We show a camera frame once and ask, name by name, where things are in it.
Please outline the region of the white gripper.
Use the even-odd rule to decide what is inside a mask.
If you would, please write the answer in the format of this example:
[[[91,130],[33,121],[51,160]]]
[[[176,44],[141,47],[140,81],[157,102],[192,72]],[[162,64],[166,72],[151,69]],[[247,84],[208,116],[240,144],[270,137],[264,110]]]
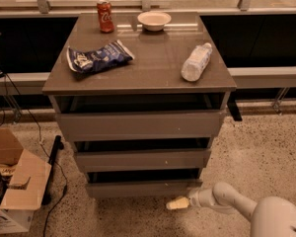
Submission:
[[[184,209],[189,205],[194,207],[207,207],[223,214],[236,212],[234,208],[236,193],[230,189],[211,188],[202,190],[192,189],[187,197],[176,197],[166,204],[168,210]]]

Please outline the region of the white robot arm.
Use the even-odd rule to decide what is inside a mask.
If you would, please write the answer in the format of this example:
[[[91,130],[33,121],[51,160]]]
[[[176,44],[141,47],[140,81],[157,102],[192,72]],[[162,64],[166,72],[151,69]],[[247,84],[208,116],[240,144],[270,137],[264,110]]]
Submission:
[[[219,182],[207,190],[194,188],[166,204],[168,210],[189,206],[208,207],[225,214],[237,210],[250,222],[250,237],[296,237],[296,205],[281,197],[254,201]]]

